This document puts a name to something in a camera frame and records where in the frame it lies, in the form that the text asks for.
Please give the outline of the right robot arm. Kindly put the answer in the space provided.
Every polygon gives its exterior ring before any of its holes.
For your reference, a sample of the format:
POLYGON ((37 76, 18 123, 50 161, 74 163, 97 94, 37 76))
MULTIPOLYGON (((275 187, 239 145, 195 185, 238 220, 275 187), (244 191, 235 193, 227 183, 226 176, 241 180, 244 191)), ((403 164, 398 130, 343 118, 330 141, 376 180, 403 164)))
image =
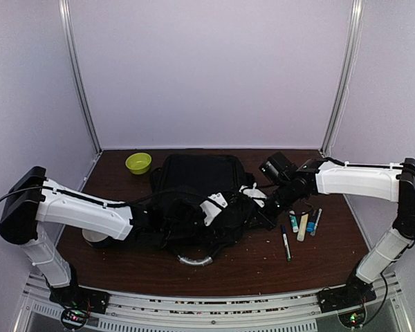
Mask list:
POLYGON ((260 167, 276 190, 264 201, 264 213, 276 217, 296 201, 318 194, 348 194, 397 203, 390 228, 366 254, 341 290, 341 300, 357 304, 380 274, 415 243, 415 159, 387 165, 354 164, 331 157, 296 166, 280 152, 260 167))

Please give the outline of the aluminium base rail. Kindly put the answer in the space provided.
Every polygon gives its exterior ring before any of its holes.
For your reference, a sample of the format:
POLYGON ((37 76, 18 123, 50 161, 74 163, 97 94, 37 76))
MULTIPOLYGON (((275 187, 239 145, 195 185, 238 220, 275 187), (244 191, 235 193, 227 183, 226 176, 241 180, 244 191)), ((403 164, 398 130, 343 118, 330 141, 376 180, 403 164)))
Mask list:
MULTIPOLYGON (((373 284, 362 331, 414 331, 393 273, 373 284)), ((322 313, 318 289, 239 297, 172 297, 107 291, 106 313, 91 313, 81 331, 352 331, 339 311, 322 313)))

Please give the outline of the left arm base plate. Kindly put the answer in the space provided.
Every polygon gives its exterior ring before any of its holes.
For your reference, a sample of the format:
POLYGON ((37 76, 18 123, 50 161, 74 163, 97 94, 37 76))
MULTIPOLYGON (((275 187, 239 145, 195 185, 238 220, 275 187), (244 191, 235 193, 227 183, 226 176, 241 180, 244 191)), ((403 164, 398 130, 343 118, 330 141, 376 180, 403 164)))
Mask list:
POLYGON ((78 309, 87 313, 105 314, 110 294, 101 290, 78 287, 50 288, 49 300, 64 308, 78 309))

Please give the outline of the right round circuit board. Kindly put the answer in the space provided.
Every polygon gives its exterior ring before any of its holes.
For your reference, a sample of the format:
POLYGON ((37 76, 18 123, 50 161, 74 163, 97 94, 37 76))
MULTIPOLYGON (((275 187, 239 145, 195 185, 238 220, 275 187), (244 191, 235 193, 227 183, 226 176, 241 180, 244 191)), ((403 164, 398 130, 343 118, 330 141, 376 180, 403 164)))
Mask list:
POLYGON ((358 329, 367 321, 367 310, 364 306, 346 308, 338 312, 342 326, 348 329, 358 329))

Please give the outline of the black student backpack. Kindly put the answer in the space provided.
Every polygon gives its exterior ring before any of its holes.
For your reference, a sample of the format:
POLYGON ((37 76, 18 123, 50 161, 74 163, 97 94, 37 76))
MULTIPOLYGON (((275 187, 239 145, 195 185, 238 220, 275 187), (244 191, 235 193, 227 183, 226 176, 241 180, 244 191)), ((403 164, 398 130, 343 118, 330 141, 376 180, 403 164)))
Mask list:
POLYGON ((151 173, 150 197, 135 202, 157 212, 156 224, 163 230, 163 240, 157 246, 134 241, 166 248, 184 265, 209 265, 220 250, 240 240, 256 217, 260 207, 239 192, 242 185, 253 183, 254 176, 236 156, 172 154, 151 173), (206 227, 200 204, 219 192, 228 206, 206 227))

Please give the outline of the blue black marker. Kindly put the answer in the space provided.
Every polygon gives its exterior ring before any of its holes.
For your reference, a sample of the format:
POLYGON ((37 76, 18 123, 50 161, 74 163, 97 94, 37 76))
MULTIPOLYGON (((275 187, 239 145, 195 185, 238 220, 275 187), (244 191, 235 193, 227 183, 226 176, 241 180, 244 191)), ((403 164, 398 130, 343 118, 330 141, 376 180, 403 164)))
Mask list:
POLYGON ((318 213, 318 210, 313 210, 308 215, 308 223, 307 223, 307 226, 306 226, 306 231, 308 233, 311 233, 315 228, 315 221, 316 221, 316 218, 317 218, 317 213, 318 213))

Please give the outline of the cream yellow highlighter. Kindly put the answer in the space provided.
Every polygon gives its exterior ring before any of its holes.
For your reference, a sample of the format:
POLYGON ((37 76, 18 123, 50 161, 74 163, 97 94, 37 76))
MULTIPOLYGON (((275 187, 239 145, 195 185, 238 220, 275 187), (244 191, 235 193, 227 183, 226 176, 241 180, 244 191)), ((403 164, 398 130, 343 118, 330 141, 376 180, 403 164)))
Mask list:
POLYGON ((308 224, 308 214, 304 214, 301 216, 300 223, 299 223, 299 231, 297 233, 297 240, 300 242, 304 241, 307 224, 308 224))

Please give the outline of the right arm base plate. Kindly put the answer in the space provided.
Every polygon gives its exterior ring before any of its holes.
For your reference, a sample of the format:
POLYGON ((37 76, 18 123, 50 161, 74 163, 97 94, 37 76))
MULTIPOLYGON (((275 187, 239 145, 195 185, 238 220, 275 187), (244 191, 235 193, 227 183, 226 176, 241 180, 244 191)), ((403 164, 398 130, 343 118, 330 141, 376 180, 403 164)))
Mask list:
POLYGON ((374 301, 376 298, 373 288, 360 290, 347 285, 326 288, 317 293, 317 301, 322 313, 362 306, 365 302, 374 301))

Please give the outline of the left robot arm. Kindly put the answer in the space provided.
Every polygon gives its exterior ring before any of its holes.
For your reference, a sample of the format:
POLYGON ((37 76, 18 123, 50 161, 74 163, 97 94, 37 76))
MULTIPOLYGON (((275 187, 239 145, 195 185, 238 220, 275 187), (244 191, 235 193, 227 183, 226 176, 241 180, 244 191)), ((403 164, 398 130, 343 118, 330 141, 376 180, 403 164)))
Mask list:
POLYGON ((71 307, 81 306, 86 293, 76 282, 70 263, 57 251, 44 229, 45 223, 58 223, 84 230, 88 243, 139 240, 157 246, 163 240, 152 207, 124 201, 108 201, 71 190, 46 177, 40 166, 30 168, 0 197, 3 207, 0 235, 8 243, 23 248, 31 264, 38 268, 48 285, 71 307))

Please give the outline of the black green marker pen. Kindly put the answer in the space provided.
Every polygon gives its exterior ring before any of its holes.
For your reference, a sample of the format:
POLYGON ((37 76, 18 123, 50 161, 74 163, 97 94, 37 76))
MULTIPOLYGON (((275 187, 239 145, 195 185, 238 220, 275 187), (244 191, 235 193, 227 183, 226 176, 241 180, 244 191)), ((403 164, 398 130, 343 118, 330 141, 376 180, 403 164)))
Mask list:
POLYGON ((286 260, 287 260, 287 262, 290 262, 291 261, 291 251, 290 251, 290 247, 289 247, 289 244, 288 244, 288 237, 287 237, 286 228, 285 228, 284 225, 280 225, 280 229, 281 229, 281 232, 282 232, 284 249, 286 251, 286 260))

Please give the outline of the left round circuit board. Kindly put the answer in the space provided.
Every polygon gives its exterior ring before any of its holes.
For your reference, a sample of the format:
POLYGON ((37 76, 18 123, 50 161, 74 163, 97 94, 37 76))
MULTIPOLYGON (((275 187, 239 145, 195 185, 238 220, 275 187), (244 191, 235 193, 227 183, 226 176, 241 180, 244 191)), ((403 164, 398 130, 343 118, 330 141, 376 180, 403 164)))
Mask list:
POLYGON ((60 322, 70 330, 81 329, 90 318, 90 312, 78 308, 65 308, 60 315, 60 322))

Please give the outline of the right aluminium frame post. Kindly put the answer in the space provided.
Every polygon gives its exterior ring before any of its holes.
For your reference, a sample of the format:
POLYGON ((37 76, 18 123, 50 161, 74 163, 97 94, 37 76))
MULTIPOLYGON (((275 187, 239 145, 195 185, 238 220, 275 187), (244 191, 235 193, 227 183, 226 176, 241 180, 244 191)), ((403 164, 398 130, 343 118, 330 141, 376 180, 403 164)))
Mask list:
POLYGON ((331 117, 329 118, 329 123, 327 125, 324 140, 320 149, 323 156, 331 155, 331 149, 335 144, 342 121, 347 96, 349 94, 349 82, 356 63, 356 55, 358 52, 360 31, 362 27, 363 9, 363 0, 352 1, 347 42, 344 51, 342 68, 340 71, 340 78, 338 80, 335 98, 331 109, 331 117))

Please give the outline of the green plastic bowl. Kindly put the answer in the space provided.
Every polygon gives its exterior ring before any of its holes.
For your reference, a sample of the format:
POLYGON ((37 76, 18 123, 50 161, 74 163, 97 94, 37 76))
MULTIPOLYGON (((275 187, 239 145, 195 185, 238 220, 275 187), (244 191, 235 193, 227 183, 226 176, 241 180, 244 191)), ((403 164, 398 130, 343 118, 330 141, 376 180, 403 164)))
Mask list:
POLYGON ((144 152, 130 155, 126 161, 126 168, 134 175, 147 173, 151 168, 152 157, 144 152))

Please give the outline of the round circuit board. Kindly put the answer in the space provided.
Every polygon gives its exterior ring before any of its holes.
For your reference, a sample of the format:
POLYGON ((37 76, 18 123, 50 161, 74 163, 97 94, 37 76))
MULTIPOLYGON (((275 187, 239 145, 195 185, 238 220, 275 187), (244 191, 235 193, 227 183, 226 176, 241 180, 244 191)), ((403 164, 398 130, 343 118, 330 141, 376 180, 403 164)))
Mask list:
POLYGON ((65 308, 60 315, 60 322, 70 330, 81 329, 90 318, 90 312, 78 308, 65 308))
POLYGON ((338 312, 342 326, 348 329, 358 329, 367 321, 367 310, 364 306, 346 308, 338 312))

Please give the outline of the white green glue stick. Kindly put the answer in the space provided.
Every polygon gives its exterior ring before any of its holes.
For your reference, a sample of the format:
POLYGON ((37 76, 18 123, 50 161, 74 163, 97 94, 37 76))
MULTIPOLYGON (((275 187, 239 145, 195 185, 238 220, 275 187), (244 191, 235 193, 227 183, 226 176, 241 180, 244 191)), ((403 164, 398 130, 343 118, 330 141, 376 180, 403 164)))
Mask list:
POLYGON ((291 228, 292 228, 293 232, 298 233, 299 232, 299 227, 298 227, 297 216, 296 216, 295 212, 293 210, 291 210, 288 213, 288 215, 289 215, 290 224, 291 224, 291 228))

